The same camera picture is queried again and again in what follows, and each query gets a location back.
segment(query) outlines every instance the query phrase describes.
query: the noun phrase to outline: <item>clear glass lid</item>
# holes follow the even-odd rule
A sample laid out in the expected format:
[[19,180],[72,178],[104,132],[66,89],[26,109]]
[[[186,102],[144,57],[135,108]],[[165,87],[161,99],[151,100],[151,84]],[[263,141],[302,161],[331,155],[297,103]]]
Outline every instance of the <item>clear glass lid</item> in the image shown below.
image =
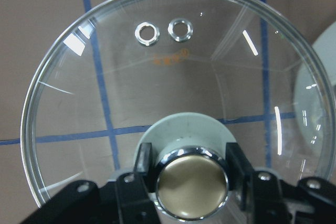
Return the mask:
[[31,82],[21,138],[36,202],[133,167],[144,132],[180,112],[219,120],[253,167],[289,183],[330,176],[332,88],[279,13],[258,0],[108,0],[56,40]]

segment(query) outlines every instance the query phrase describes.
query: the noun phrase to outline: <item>silver grommet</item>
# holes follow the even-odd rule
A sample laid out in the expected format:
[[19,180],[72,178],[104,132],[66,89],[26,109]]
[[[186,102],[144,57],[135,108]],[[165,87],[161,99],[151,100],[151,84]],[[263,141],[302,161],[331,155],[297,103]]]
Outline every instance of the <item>silver grommet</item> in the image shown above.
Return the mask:
[[89,190],[89,188],[90,188],[89,182],[85,182],[81,184],[79,187],[77,187],[77,192],[82,193],[83,191]]
[[[141,31],[146,27],[151,27],[154,30],[154,35],[151,39],[144,39],[140,35]],[[143,22],[136,27],[134,35],[135,35],[136,39],[138,40],[138,42],[140,42],[141,44],[148,47],[148,46],[154,44],[155,42],[157,42],[159,40],[160,31],[152,23]]]
[[127,176],[125,176],[124,177],[124,182],[125,183],[131,183],[131,182],[133,182],[134,181],[134,174],[133,173],[131,173],[131,174],[129,174],[129,175],[127,175]]
[[[176,35],[176,33],[174,32],[174,27],[177,24],[185,24],[187,26],[187,32],[185,35],[183,36]],[[194,29],[193,29],[193,25],[191,24],[191,22],[183,18],[173,19],[172,21],[170,21],[168,25],[168,33],[177,42],[184,42],[184,41],[189,40],[193,34],[193,31]]]
[[320,182],[318,182],[316,179],[309,179],[307,181],[307,186],[311,189],[320,189],[321,188]]
[[258,174],[258,178],[260,178],[263,181],[269,181],[271,179],[271,175],[266,172],[261,172]]

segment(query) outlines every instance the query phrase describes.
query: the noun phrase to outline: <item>metal ring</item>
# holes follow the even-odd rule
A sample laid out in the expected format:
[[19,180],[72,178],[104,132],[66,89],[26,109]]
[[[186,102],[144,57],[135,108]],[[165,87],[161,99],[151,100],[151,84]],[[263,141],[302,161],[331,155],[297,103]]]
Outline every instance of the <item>metal ring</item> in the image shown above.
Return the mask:
[[225,160],[219,154],[215,153],[210,149],[200,146],[186,146],[184,148],[171,151],[170,153],[163,156],[163,158],[156,165],[156,169],[161,171],[166,165],[168,165],[171,161],[175,160],[176,158],[192,154],[202,155],[211,158],[212,160],[219,163],[220,166],[223,167],[223,169],[225,170],[228,169]]
[[[146,28],[146,27],[152,27],[153,30],[154,30],[154,35],[151,39],[143,39],[141,36],[140,36],[140,32]],[[157,42],[159,40],[159,36],[160,36],[160,31],[159,29],[154,26],[152,23],[150,22],[143,22],[141,24],[139,24],[136,29],[135,29],[135,33],[134,33],[136,39],[138,40],[138,42],[140,42],[141,44],[145,45],[145,46],[150,46],[152,44],[154,44],[155,42]]]
[[[187,26],[187,33],[183,36],[178,36],[174,32],[174,27],[177,24],[181,24],[181,23],[185,24]],[[183,18],[173,19],[172,21],[170,21],[170,23],[168,25],[168,33],[177,42],[184,42],[184,41],[189,40],[191,38],[192,34],[193,34],[193,31],[194,31],[194,29],[193,29],[193,25],[191,24],[191,22],[189,20],[186,20],[186,19],[183,19]]]

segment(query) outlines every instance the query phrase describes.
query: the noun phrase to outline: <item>hole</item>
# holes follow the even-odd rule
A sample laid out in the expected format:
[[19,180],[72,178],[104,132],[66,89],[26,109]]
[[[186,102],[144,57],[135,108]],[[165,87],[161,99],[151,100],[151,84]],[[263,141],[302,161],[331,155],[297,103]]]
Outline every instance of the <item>hole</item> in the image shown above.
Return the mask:
[[288,213],[288,217],[289,217],[289,220],[293,219],[293,215],[290,212]]
[[278,216],[278,213],[275,211],[275,210],[273,210],[273,209],[268,209],[267,211],[266,211],[266,214],[269,216],[269,217],[272,217],[272,218],[278,218],[279,216]]
[[173,32],[179,37],[185,36],[188,32],[188,26],[185,23],[177,23],[173,28]]
[[146,212],[141,212],[139,214],[136,215],[136,220],[137,221],[144,221],[147,217],[147,213]]
[[151,26],[145,26],[140,30],[140,37],[144,40],[150,40],[154,37],[154,29]]

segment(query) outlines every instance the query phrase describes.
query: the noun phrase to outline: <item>bolt head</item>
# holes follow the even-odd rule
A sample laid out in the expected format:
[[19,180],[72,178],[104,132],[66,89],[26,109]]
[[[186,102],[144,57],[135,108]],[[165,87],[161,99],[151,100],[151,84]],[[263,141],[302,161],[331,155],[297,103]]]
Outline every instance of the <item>bolt head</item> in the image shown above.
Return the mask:
[[77,187],[77,192],[81,193],[83,191],[87,191],[90,188],[89,182],[85,182]]
[[271,175],[267,172],[261,172],[258,174],[258,178],[260,178],[263,181],[269,181],[271,179]]
[[133,181],[134,181],[134,174],[131,173],[131,174],[125,176],[125,177],[124,177],[124,181],[125,181],[125,183],[133,182]]
[[241,202],[241,200],[242,200],[241,194],[237,191],[236,191],[236,199],[237,199],[238,202]]
[[321,188],[321,183],[318,182],[316,179],[309,179],[307,181],[307,186],[311,189],[320,189]]

